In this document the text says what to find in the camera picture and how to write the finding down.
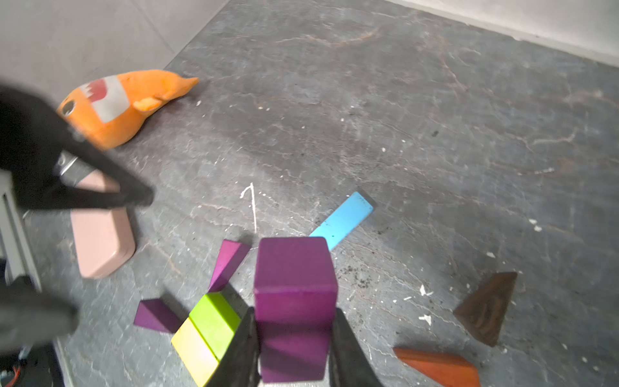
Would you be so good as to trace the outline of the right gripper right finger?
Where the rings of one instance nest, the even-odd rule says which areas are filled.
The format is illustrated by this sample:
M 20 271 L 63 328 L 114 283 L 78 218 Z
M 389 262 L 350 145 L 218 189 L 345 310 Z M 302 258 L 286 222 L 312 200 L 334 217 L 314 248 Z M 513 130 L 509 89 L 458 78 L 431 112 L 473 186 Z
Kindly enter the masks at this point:
M 340 308 L 333 322 L 328 368 L 331 387 L 383 387 Z

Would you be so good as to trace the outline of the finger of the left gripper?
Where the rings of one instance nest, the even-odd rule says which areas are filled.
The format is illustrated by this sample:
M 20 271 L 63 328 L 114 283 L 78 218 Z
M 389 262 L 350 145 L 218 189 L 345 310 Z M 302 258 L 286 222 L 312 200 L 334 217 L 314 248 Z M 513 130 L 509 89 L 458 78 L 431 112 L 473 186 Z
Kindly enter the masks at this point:
M 95 189 L 62 180 L 56 163 L 63 151 L 100 173 L 109 184 Z M 29 210 L 103 209 L 149 206 L 154 190 L 86 140 L 70 134 L 31 136 L 19 141 L 19 205 Z

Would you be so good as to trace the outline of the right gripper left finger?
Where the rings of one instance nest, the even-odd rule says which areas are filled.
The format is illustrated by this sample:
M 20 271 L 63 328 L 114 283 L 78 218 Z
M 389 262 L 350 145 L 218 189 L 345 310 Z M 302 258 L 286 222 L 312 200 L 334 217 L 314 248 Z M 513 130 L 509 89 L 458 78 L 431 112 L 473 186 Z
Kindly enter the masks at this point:
M 259 355 L 255 308 L 249 307 L 206 387 L 257 387 Z

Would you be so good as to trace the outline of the yellow block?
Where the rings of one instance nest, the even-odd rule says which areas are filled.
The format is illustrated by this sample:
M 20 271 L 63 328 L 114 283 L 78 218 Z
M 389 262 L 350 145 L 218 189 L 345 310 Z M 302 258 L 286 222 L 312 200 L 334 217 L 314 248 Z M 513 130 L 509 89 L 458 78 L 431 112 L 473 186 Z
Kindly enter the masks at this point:
M 200 387 L 206 386 L 219 367 L 219 360 L 190 319 L 186 319 L 179 327 L 172 337 L 171 344 L 195 384 Z

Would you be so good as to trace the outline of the green block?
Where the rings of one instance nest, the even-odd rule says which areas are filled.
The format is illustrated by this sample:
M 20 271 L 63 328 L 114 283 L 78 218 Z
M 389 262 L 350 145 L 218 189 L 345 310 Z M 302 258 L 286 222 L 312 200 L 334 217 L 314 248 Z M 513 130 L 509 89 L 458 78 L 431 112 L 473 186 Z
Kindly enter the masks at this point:
M 240 316 L 219 293 L 205 294 L 190 312 L 190 319 L 208 347 L 220 361 L 240 325 Z

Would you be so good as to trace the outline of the purple wedge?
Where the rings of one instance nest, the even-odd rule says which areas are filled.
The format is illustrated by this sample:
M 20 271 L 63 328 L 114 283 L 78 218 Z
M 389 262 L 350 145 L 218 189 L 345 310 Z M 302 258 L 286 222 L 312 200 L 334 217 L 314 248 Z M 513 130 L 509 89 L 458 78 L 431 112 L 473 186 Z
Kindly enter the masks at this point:
M 260 241 L 254 296 L 264 382 L 324 378 L 338 291 L 324 238 Z
M 182 321 L 159 298 L 140 300 L 133 325 L 149 330 L 175 334 Z
M 220 292 L 226 287 L 250 250 L 251 246 L 246 243 L 232 240 L 222 242 L 208 293 Z

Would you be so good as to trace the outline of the light blue long block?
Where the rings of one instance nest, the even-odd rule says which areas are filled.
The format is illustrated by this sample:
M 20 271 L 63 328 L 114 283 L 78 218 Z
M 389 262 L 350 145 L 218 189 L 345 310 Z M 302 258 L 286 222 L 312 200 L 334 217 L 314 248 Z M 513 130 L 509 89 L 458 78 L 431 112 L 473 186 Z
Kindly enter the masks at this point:
M 375 207 L 375 201 L 366 193 L 356 191 L 309 235 L 323 237 L 332 251 L 372 214 Z

